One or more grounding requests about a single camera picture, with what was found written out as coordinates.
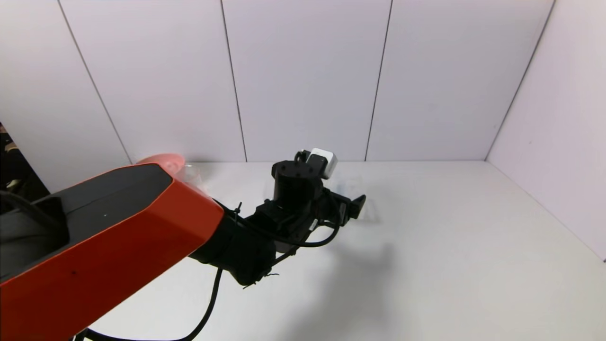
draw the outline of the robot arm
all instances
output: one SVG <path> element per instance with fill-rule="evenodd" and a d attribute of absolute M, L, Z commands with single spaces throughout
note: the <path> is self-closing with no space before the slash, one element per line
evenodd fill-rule
<path fill-rule="evenodd" d="M 358 217 L 364 195 L 350 200 L 322 184 L 335 166 L 319 149 L 274 164 L 273 199 L 246 218 L 157 164 L 112 170 L 31 207 L 13 202 L 21 209 L 0 225 L 0 338 L 67 340 L 188 256 L 241 285 L 259 281 Z M 307 243 L 319 225 L 335 231 Z"/>

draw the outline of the white floor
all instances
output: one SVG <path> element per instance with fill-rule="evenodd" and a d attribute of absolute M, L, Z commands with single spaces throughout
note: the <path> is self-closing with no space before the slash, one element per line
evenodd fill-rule
<path fill-rule="evenodd" d="M 244 215 L 271 197 L 270 163 L 195 167 L 210 195 L 242 201 Z M 606 340 L 606 264 L 490 164 L 341 163 L 325 185 L 367 194 L 360 219 L 246 290 L 225 273 L 197 339 Z M 183 337 L 214 274 L 185 259 L 93 329 Z"/>

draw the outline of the white wall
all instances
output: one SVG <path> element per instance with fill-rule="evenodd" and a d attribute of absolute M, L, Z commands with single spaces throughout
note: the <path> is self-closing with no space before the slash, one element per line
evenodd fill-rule
<path fill-rule="evenodd" d="M 394 0 L 367 160 L 484 160 L 553 0 Z"/>
<path fill-rule="evenodd" d="M 488 161 L 606 258 L 606 1 L 556 1 Z"/>
<path fill-rule="evenodd" d="M 0 121 L 51 192 L 129 164 L 56 1 L 0 2 Z"/>
<path fill-rule="evenodd" d="M 364 160 L 390 0 L 228 0 L 249 161 Z"/>
<path fill-rule="evenodd" d="M 61 0 L 133 161 L 244 161 L 221 0 Z"/>

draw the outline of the black cable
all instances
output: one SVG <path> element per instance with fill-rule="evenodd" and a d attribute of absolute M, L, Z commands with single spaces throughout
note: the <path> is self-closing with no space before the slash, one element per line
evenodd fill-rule
<path fill-rule="evenodd" d="M 285 260 L 286 258 L 289 258 L 290 256 L 294 255 L 297 252 L 298 249 L 299 249 L 298 246 L 293 246 L 285 254 L 281 255 L 278 258 L 276 258 L 276 260 L 273 261 L 273 263 L 271 264 L 271 266 L 275 266 L 276 264 L 280 263 L 281 261 Z"/>
<path fill-rule="evenodd" d="M 202 317 L 200 323 L 198 323 L 196 328 L 194 328 L 194 330 L 191 331 L 191 333 L 189 333 L 187 336 L 172 341 L 192 341 L 200 333 L 202 328 L 204 328 L 204 325 L 206 324 L 206 322 L 208 322 L 208 318 L 210 318 L 210 314 L 213 312 L 213 308 L 215 307 L 215 301 L 217 300 L 217 293 L 219 292 L 219 282 L 221 281 L 222 272 L 223 269 L 217 269 L 217 274 L 215 275 L 215 284 L 213 285 L 213 292 L 210 295 L 210 302 L 208 303 L 208 308 L 206 308 L 206 312 L 204 313 L 204 316 Z M 103 335 L 101 333 L 97 333 L 92 329 L 86 329 L 85 331 L 83 331 L 83 333 L 84 337 L 92 341 L 135 341 L 130 339 L 120 339 L 119 337 Z"/>
<path fill-rule="evenodd" d="M 52 219 L 40 208 L 14 193 L 0 191 L 0 200 L 12 205 L 16 209 L 21 210 L 25 215 L 30 217 L 33 221 L 37 222 L 41 226 L 54 229 L 56 231 L 61 230 L 61 224 L 59 224 L 55 219 Z"/>
<path fill-rule="evenodd" d="M 84 332 L 78 333 L 78 335 L 74 336 L 73 341 L 84 341 Z"/>
<path fill-rule="evenodd" d="M 267 238 L 273 239 L 275 241 L 279 241 L 281 243 L 285 243 L 285 244 L 290 244 L 293 246 L 298 246 L 300 248 L 318 248 L 320 246 L 324 246 L 328 243 L 330 243 L 333 239 L 335 239 L 335 237 L 337 236 L 337 233 L 339 232 L 339 225 L 333 225 L 329 222 L 325 222 L 325 223 L 320 223 L 318 224 L 319 226 L 330 226 L 333 228 L 333 233 L 331 233 L 328 238 L 326 238 L 325 240 L 322 241 L 312 241 L 312 242 L 307 242 L 307 241 L 295 241 L 295 240 L 290 240 L 288 238 L 284 238 L 280 235 L 265 231 L 257 226 L 255 226 L 254 224 L 251 224 L 249 221 L 246 221 L 244 219 L 241 220 L 241 223 L 246 226 L 247 228 L 254 230 L 255 232 L 257 232 L 258 234 L 262 234 Z"/>

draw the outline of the wall seam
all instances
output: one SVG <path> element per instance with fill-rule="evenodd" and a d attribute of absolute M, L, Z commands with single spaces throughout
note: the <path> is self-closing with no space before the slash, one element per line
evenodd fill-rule
<path fill-rule="evenodd" d="M 126 147 L 124 146 L 124 142 L 122 142 L 122 138 L 120 138 L 120 134 L 118 134 L 118 130 L 116 129 L 116 125 L 114 124 L 114 122 L 112 120 L 112 117 L 110 116 L 110 113 L 107 111 L 107 107 L 105 106 L 105 102 L 103 102 L 103 98 L 101 98 L 101 94 L 99 93 L 99 89 L 97 88 L 97 84 L 93 80 L 93 75 L 90 74 L 90 70 L 88 69 L 88 65 L 86 64 L 86 61 L 84 60 L 84 56 L 82 55 L 82 51 L 80 51 L 80 46 L 78 46 L 78 42 L 76 41 L 76 36 L 74 36 L 74 33 L 72 31 L 72 27 L 70 26 L 70 23 L 67 21 L 67 16 L 65 15 L 65 11 L 63 11 L 63 6 L 61 5 L 61 0 L 57 0 L 57 4 L 59 4 L 59 8 L 61 9 L 61 14 L 63 15 L 63 19 L 65 20 L 65 24 L 67 25 L 67 29 L 69 30 L 70 35 L 72 36 L 72 40 L 74 42 L 74 45 L 76 46 L 76 49 L 78 50 L 78 54 L 80 54 L 80 59 L 82 60 L 82 63 L 84 64 L 84 68 L 86 69 L 86 72 L 88 73 L 88 77 L 90 78 L 90 81 L 93 83 L 93 87 L 95 88 L 95 92 L 97 93 L 97 96 L 99 97 L 101 105 L 103 106 L 103 110 L 105 110 L 105 114 L 107 115 L 107 118 L 110 120 L 110 124 L 112 125 L 112 128 L 113 128 L 114 132 L 116 133 L 118 141 L 120 142 L 120 145 L 122 146 L 122 149 L 124 150 L 124 153 L 126 154 L 126 157 L 128 158 L 128 162 L 130 162 L 130 164 L 133 164 L 133 160 L 130 158 L 130 155 L 126 151 Z"/>
<path fill-rule="evenodd" d="M 560 218 L 556 217 L 556 215 L 551 210 L 549 210 L 548 208 L 546 208 L 532 193 L 530 193 L 529 191 L 527 191 L 526 189 L 524 189 L 522 186 L 520 186 L 509 175 L 505 174 L 504 171 L 500 170 L 500 168 L 498 168 L 494 164 L 491 164 L 490 162 L 487 162 L 487 161 L 484 161 L 484 162 L 486 162 L 491 167 L 493 167 L 494 169 L 496 169 L 499 173 L 501 173 L 501 175 L 503 175 L 506 179 L 508 179 L 509 181 L 511 181 L 517 188 L 521 189 L 524 193 L 526 193 L 537 205 L 539 205 L 540 207 L 542 207 L 545 210 L 545 212 L 547 212 L 549 215 L 551 215 L 551 217 L 554 220 L 556 220 L 560 225 L 562 225 L 562 227 L 566 231 L 568 231 L 571 235 L 573 235 L 581 244 L 583 244 L 599 260 L 602 260 L 602 255 L 598 254 L 598 252 L 596 250 L 594 250 L 591 247 L 589 247 L 589 245 L 584 240 L 582 240 L 576 233 L 574 233 L 574 231 L 572 229 L 570 229 L 566 224 L 564 224 L 564 222 L 562 220 L 560 220 Z"/>
<path fill-rule="evenodd" d="M 494 135 L 494 139 L 493 139 L 492 143 L 490 144 L 490 148 L 488 148 L 488 152 L 486 153 L 486 157 L 484 158 L 484 161 L 488 161 L 488 156 L 490 155 L 490 152 L 494 148 L 494 144 L 496 142 L 496 139 L 499 137 L 499 134 L 501 133 L 501 129 L 503 129 L 503 125 L 505 125 L 505 120 L 507 119 L 507 115 L 509 115 L 509 111 L 511 111 L 511 107 L 513 106 L 513 102 L 516 100 L 516 97 L 518 96 L 518 92 L 520 91 L 520 88 L 522 87 L 522 83 L 524 82 L 524 78 L 526 78 L 526 73 L 528 72 L 528 69 L 530 68 L 530 64 L 532 64 L 532 60 L 534 59 L 534 54 L 536 53 L 537 49 L 539 48 L 539 44 L 541 43 L 541 39 L 543 38 L 543 33 L 545 33 L 545 28 L 547 27 L 547 23 L 549 22 L 549 19 L 551 18 L 551 13 L 553 11 L 553 7 L 556 4 L 556 1 L 557 0 L 553 0 L 551 2 L 551 7 L 549 8 L 549 13 L 547 13 L 547 18 L 545 19 L 545 23 L 543 24 L 543 28 L 541 29 L 541 34 L 539 35 L 539 39 L 537 39 L 536 45 L 534 45 L 534 49 L 532 51 L 532 55 L 530 55 L 530 59 L 528 60 L 528 65 L 526 65 L 526 69 L 524 70 L 524 74 L 522 74 L 522 78 L 520 79 L 520 83 L 518 84 L 518 88 L 516 89 L 516 92 L 513 94 L 513 98 L 511 99 L 511 102 L 509 103 L 509 107 L 507 107 L 507 111 L 505 112 L 505 116 L 503 116 L 503 120 L 501 121 L 501 125 L 499 126 L 499 130 L 497 130 L 496 134 Z"/>
<path fill-rule="evenodd" d="M 377 105 L 377 95 L 379 94 L 379 83 L 381 82 L 381 70 L 383 69 L 383 59 L 385 58 L 385 46 L 387 45 L 387 34 L 389 33 L 389 22 L 391 20 L 391 8 L 393 7 L 393 0 L 389 4 L 389 14 L 387 15 L 387 26 L 385 28 L 385 39 L 383 40 L 383 52 L 381 53 L 381 63 L 379 65 L 379 76 L 377 77 L 377 88 L 375 90 L 375 101 L 373 102 L 373 112 L 370 116 L 370 127 L 368 128 L 368 140 L 366 141 L 366 153 L 364 154 L 364 161 L 368 158 L 368 147 L 370 146 L 370 133 L 373 131 L 373 120 L 375 119 L 375 107 Z"/>
<path fill-rule="evenodd" d="M 236 76 L 233 73 L 233 62 L 231 61 L 231 49 L 229 47 L 229 37 L 227 35 L 227 21 L 225 20 L 223 0 L 221 0 L 221 15 L 223 16 L 223 27 L 225 28 L 225 42 L 227 43 L 227 55 L 229 56 L 229 66 L 231 68 L 231 81 L 233 83 L 233 92 L 236 95 L 236 108 L 238 110 L 238 120 L 240 121 L 240 134 L 242 135 L 242 147 L 244 148 L 244 161 L 248 162 L 248 154 L 246 153 L 246 142 L 244 141 L 244 128 L 242 127 L 242 116 L 240 115 L 240 102 L 238 101 L 238 90 L 236 89 Z"/>

